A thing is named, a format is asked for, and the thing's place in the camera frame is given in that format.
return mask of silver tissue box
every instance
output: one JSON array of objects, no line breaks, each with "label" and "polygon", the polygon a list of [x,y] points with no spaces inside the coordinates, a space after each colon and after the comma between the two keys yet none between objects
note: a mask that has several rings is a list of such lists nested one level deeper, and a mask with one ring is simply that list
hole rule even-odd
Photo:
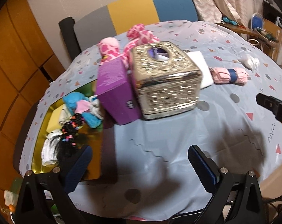
[{"label": "silver tissue box", "polygon": [[[169,59],[158,61],[148,50],[161,48]],[[189,111],[199,98],[202,74],[196,64],[168,41],[140,45],[131,51],[133,84],[142,113],[156,119]]]}]

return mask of pink stuffed animal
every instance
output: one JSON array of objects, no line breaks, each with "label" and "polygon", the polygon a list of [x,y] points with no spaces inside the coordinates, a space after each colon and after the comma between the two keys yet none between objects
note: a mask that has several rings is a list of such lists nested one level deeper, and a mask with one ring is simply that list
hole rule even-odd
[{"label": "pink stuffed animal", "polygon": [[159,38],[154,36],[151,31],[145,30],[143,24],[136,24],[131,27],[127,32],[127,37],[131,38],[130,42],[123,49],[123,53],[120,53],[120,45],[115,38],[105,38],[98,43],[100,53],[102,55],[101,65],[103,63],[109,62],[117,57],[122,57],[123,63],[126,68],[129,67],[129,56],[130,50],[138,45],[143,45],[147,43],[158,42]]}]

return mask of chair backrest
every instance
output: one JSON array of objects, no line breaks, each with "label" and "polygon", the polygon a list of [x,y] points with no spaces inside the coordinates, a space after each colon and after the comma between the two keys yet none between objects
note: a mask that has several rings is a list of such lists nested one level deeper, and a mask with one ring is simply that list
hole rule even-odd
[{"label": "chair backrest", "polygon": [[192,0],[118,0],[101,7],[74,25],[81,50],[106,37],[128,31],[133,25],[149,25],[170,20],[197,21]]}]

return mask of gold reflective plate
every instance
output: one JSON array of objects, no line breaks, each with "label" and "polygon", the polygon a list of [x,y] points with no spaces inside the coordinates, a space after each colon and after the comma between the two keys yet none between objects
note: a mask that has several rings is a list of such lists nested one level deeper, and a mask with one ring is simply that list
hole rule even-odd
[{"label": "gold reflective plate", "polygon": [[[94,94],[96,81],[92,81],[76,90],[74,92],[83,93],[86,97],[90,97]],[[35,173],[48,173],[55,167],[54,164],[43,166],[41,159],[41,152],[43,144],[46,140],[46,128],[49,123],[52,112],[63,105],[63,100],[59,99],[53,103],[42,122],[40,131],[37,136],[35,143],[35,148],[33,152],[31,169]],[[84,180],[98,179],[101,175],[101,151],[102,151],[102,138],[103,138],[103,126],[102,124],[96,129],[91,129],[87,124],[84,125],[82,129],[79,130],[79,136],[77,138],[78,145],[88,144],[92,148],[92,160],[87,167],[87,173],[84,175]]]}]

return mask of table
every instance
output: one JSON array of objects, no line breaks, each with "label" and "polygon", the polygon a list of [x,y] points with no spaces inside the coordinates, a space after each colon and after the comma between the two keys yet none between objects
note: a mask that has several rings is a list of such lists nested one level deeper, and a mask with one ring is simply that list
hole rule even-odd
[{"label": "table", "polygon": [[[259,58],[261,64],[254,72],[247,70],[250,77],[243,87],[212,85],[201,90],[200,101],[192,111],[115,125],[118,182],[94,186],[79,183],[69,194],[78,209],[98,216],[159,221],[205,207],[211,195],[205,192],[187,158],[193,144],[218,166],[234,173],[254,170],[259,181],[282,163],[282,124],[255,102],[259,92],[282,100],[282,70],[278,65],[233,31],[215,24],[170,21],[146,28],[182,50],[200,50],[209,67],[243,67],[238,59],[244,54]],[[122,48],[128,42],[125,34],[116,38]],[[43,97],[47,105],[44,101],[39,104],[28,133],[31,140],[25,142],[22,175],[31,164],[34,138],[48,106],[94,80],[99,62],[97,47],[88,48],[51,83]]]}]

